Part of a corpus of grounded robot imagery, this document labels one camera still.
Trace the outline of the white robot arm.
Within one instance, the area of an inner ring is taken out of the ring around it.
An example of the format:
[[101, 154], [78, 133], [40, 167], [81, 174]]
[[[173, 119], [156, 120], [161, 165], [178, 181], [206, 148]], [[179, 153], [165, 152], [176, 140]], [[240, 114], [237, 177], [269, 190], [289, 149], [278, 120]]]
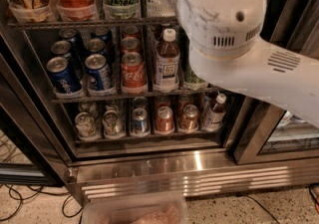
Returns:
[[319, 126], [319, 62], [260, 37], [266, 0], [167, 0], [204, 81]]

